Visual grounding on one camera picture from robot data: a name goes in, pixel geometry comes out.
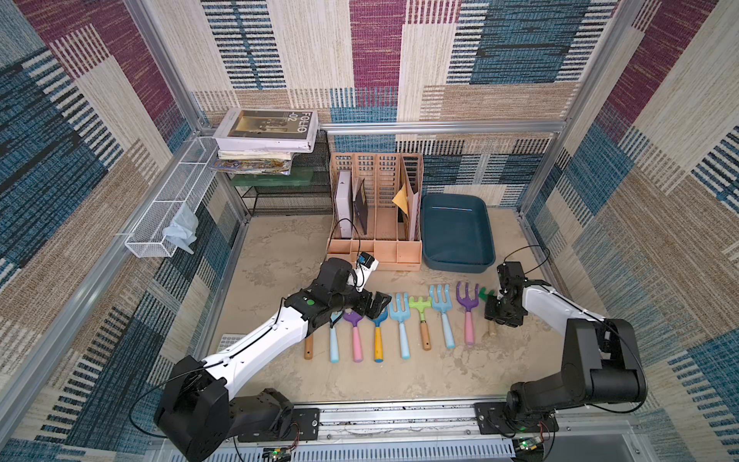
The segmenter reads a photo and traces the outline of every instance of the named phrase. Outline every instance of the pink handle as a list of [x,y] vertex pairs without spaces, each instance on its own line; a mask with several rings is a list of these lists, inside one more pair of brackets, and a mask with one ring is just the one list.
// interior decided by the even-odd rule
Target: pink handle
[[359,341],[359,327],[354,326],[352,328],[352,332],[354,333],[354,362],[362,362],[362,343]]
[[472,328],[472,312],[464,313],[464,342],[467,345],[474,345],[474,329]]

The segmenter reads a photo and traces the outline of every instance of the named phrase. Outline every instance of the white wire basket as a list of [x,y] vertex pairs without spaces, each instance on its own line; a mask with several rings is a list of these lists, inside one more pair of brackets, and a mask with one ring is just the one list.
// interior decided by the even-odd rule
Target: white wire basket
[[126,238],[126,247],[139,258],[171,257],[177,246],[164,238],[174,214],[186,203],[193,213],[200,205],[216,172],[208,163],[218,150],[213,138],[197,138],[174,167],[154,201]]

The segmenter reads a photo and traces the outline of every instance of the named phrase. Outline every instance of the light blue handle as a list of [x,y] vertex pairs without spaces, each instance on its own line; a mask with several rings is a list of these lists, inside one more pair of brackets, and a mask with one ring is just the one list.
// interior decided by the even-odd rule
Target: light blue handle
[[329,351],[331,356],[331,362],[338,362],[338,340],[336,340],[336,328],[332,327],[329,329],[330,332],[330,342],[329,342]]
[[406,325],[401,322],[398,324],[401,327],[401,358],[411,359],[411,350],[408,348],[408,335],[406,334]]
[[454,336],[452,335],[452,326],[449,325],[449,317],[446,313],[441,313],[441,324],[444,326],[444,340],[446,340],[446,347],[450,350],[457,345],[454,344]]

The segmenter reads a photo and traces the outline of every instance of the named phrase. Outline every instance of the metal rail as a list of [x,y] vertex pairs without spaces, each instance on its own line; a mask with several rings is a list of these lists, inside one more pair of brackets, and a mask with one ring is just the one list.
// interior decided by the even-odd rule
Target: metal rail
[[402,135],[440,133],[561,132],[565,122],[554,120],[448,120],[429,122],[322,123],[329,135]]
[[[320,422],[317,441],[301,441],[299,451],[306,452],[296,460],[306,461],[384,461],[382,450],[385,448],[412,447],[411,454],[395,454],[390,459],[395,462],[420,461],[461,461],[496,458],[499,453],[481,452],[475,456],[474,449],[467,454],[457,453],[458,457],[446,458],[446,450],[441,453],[427,452],[415,458],[415,447],[420,451],[426,447],[446,448],[447,446],[479,447],[479,445],[509,444],[510,439],[502,435],[481,435],[477,425],[474,404],[485,401],[505,400],[504,395],[479,396],[468,398],[419,398],[403,401],[365,401],[365,402],[333,402],[296,404],[302,407],[318,407]],[[621,449],[628,446],[633,461],[652,462],[656,458],[649,439],[643,435],[641,426],[632,415],[614,415],[591,407],[563,410],[556,414],[559,423],[557,440],[563,444],[568,438],[597,437],[595,444],[603,438],[619,441],[623,438]],[[517,435],[518,438],[533,436],[531,433]],[[281,446],[279,443],[240,443],[239,452],[242,457],[252,462],[261,460],[262,447]],[[145,461],[184,462],[180,453],[168,440],[152,441],[144,456]],[[361,456],[362,451],[369,457]],[[210,461],[237,460],[234,442],[227,440],[211,456]]]
[[202,119],[200,109],[187,90],[182,76],[177,71],[177,66],[170,59],[169,52],[151,19],[151,13],[147,10],[143,0],[123,0],[123,3],[128,8],[134,23],[138,26],[144,42],[154,57],[154,61],[158,64],[159,71],[162,73],[174,101],[190,125],[190,129],[196,132],[203,127],[205,121]]

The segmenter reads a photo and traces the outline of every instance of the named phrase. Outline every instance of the blue tray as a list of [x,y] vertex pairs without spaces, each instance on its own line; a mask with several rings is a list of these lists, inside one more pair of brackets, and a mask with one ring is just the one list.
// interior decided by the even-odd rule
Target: blue tray
[[482,273],[495,262],[488,209],[482,199],[431,193],[420,203],[423,262],[431,269]]

